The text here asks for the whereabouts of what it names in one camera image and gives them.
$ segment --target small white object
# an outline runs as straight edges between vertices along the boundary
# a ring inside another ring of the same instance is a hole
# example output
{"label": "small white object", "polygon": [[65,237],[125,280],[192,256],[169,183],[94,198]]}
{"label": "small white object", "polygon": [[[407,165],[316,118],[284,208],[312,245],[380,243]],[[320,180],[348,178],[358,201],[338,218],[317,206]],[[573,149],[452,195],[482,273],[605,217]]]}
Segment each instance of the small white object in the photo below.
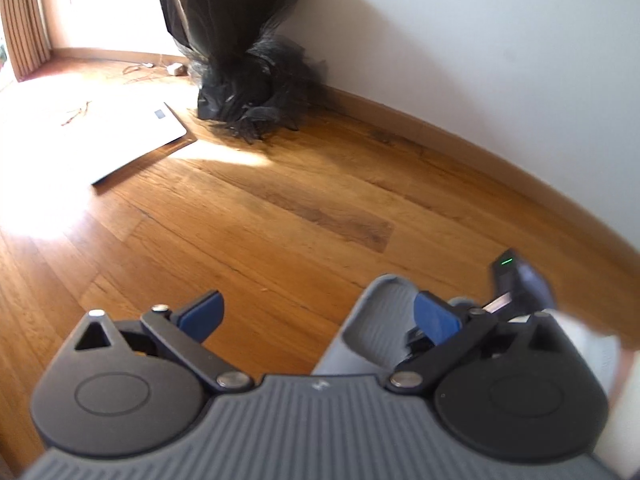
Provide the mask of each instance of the small white object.
{"label": "small white object", "polygon": [[182,63],[173,63],[166,68],[169,75],[179,76],[187,72],[187,68]]}

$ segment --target blue gripper pad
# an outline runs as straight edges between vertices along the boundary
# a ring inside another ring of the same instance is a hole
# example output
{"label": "blue gripper pad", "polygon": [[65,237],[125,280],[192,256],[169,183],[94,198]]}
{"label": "blue gripper pad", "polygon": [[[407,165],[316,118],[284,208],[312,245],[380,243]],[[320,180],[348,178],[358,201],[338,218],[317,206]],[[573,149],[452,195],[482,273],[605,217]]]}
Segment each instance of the blue gripper pad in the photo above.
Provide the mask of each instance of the blue gripper pad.
{"label": "blue gripper pad", "polygon": [[462,323],[455,314],[424,292],[420,292],[414,299],[414,321],[434,345],[443,343],[462,328]]}
{"label": "blue gripper pad", "polygon": [[225,299],[215,290],[175,312],[171,321],[191,339],[202,343],[220,326],[224,317]]}

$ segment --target gray plastic housing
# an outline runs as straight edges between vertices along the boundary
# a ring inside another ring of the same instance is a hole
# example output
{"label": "gray plastic housing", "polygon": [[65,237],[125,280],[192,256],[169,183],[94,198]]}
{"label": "gray plastic housing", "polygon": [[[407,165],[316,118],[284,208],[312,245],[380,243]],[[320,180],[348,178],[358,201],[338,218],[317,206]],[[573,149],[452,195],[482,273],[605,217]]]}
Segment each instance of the gray plastic housing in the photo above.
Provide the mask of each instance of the gray plastic housing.
{"label": "gray plastic housing", "polygon": [[313,375],[376,374],[386,378],[406,357],[406,332],[415,326],[418,288],[383,274],[363,291]]}
{"label": "gray plastic housing", "polygon": [[89,460],[47,451],[24,480],[613,480],[587,455],[498,462],[446,433],[418,397],[375,376],[267,376],[219,396],[190,433],[143,456]]}

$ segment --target curtain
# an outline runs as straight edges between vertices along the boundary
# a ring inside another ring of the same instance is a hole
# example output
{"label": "curtain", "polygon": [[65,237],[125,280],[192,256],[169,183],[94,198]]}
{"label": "curtain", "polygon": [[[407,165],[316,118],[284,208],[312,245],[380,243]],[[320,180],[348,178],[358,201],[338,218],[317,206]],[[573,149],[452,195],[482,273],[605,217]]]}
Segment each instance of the curtain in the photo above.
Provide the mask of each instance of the curtain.
{"label": "curtain", "polygon": [[0,18],[15,78],[24,81],[51,57],[38,0],[0,0]]}

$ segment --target black tulle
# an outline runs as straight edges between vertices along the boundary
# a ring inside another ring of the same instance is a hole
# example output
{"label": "black tulle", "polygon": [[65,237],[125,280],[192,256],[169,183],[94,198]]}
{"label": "black tulle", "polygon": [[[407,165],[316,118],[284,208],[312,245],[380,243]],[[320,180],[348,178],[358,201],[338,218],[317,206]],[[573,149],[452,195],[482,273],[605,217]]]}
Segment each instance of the black tulle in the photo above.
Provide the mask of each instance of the black tulle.
{"label": "black tulle", "polygon": [[247,141],[296,130],[318,73],[304,50],[274,35],[296,0],[160,0],[166,28],[190,59],[198,117],[224,121]]}

